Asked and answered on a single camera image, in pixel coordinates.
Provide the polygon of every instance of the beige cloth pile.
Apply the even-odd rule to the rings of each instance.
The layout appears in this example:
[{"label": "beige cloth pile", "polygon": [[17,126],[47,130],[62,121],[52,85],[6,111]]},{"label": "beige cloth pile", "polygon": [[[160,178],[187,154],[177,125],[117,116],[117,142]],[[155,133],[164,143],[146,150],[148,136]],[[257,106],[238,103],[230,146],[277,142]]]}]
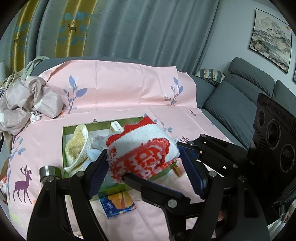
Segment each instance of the beige cloth pile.
[{"label": "beige cloth pile", "polygon": [[9,152],[11,135],[17,135],[24,128],[32,112],[54,118],[62,111],[60,94],[46,86],[43,78],[28,76],[36,62],[45,58],[47,57],[37,57],[26,68],[13,72],[1,83],[4,92],[0,98],[0,133],[4,133]]}]

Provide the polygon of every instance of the silver jar lid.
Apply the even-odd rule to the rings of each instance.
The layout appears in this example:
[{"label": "silver jar lid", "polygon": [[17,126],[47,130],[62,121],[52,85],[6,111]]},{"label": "silver jar lid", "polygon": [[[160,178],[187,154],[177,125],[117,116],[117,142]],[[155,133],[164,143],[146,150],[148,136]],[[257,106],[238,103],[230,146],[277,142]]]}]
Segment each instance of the silver jar lid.
[{"label": "silver jar lid", "polygon": [[61,169],[58,168],[58,167],[54,167],[54,166],[44,166],[44,167],[41,167],[39,169],[39,175],[40,175],[40,181],[44,177],[48,177],[48,176],[55,176],[55,177],[58,177],[58,178],[62,178]]}]

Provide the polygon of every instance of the pink fabric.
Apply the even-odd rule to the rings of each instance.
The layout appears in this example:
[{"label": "pink fabric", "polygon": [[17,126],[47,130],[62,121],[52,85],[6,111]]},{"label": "pink fabric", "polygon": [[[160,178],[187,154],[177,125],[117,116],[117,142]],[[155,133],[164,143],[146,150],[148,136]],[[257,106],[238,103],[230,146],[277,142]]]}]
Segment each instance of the pink fabric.
[{"label": "pink fabric", "polygon": [[[8,206],[14,217],[13,225],[24,238],[41,190],[39,169],[45,165],[62,168],[63,126],[89,123],[94,119],[106,121],[148,115],[167,134],[184,142],[196,139],[200,134],[228,141],[197,108],[194,81],[175,67],[75,60],[53,67],[40,76],[61,94],[67,109],[55,119],[42,117],[15,137],[8,170]],[[24,170],[26,165],[32,171],[31,180],[20,170],[21,167]],[[14,193],[15,182],[26,182],[26,178],[28,195],[24,196],[24,190],[20,189],[18,196],[17,189]],[[201,201],[194,194],[186,175],[177,177],[171,171],[157,182],[183,192],[193,202]],[[109,240],[144,241],[152,237],[154,240],[168,240],[162,210],[144,203],[135,190],[130,191],[130,195],[137,209],[111,220],[105,217],[99,201],[91,202]],[[78,235],[79,228],[70,200],[67,197],[66,200],[73,231]]]}]

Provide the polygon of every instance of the deer print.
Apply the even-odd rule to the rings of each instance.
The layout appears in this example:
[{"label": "deer print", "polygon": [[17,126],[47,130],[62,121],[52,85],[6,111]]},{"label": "deer print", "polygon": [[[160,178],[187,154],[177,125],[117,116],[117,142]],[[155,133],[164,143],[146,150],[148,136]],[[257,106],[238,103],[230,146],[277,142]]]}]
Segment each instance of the deer print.
[{"label": "deer print", "polygon": [[13,44],[14,44],[14,43],[17,43],[17,44],[18,44],[18,43],[19,43],[19,40],[20,40],[21,35],[22,35],[22,34],[17,35],[17,37],[15,38]]},{"label": "deer print", "polygon": [[71,33],[72,30],[74,30],[76,33],[76,27],[74,26],[75,23],[76,23],[75,20],[73,21],[72,24],[70,24],[70,22],[68,22],[69,33]]},{"label": "deer print", "polygon": [[30,177],[30,174],[32,174],[32,171],[30,169],[28,169],[28,167],[26,166],[24,168],[24,172],[22,171],[22,167],[20,168],[20,171],[22,172],[23,175],[25,175],[26,177],[26,180],[25,181],[17,181],[15,182],[15,189],[13,191],[13,200],[15,201],[15,191],[17,191],[17,195],[20,199],[20,196],[19,196],[19,192],[20,190],[24,190],[24,202],[26,203],[26,200],[25,200],[25,194],[27,194],[28,196],[28,199],[30,201],[30,203],[32,204],[30,198],[29,198],[29,194],[28,194],[28,191],[27,191],[27,188],[29,187],[29,181],[31,181],[31,177]]}]

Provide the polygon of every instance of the white wall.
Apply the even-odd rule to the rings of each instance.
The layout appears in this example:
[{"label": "white wall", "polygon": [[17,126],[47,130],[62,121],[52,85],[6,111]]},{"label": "white wall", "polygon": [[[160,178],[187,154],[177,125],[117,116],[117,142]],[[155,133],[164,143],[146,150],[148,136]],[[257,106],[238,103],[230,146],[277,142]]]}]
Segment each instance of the white wall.
[{"label": "white wall", "polygon": [[286,22],[279,11],[256,1],[222,0],[218,21],[201,68],[211,68],[228,73],[230,62],[233,58],[240,57],[272,76],[275,81],[281,80],[296,95],[296,83],[293,81],[296,62],[294,33],[292,33],[292,55],[288,74],[249,49],[256,8]]}]

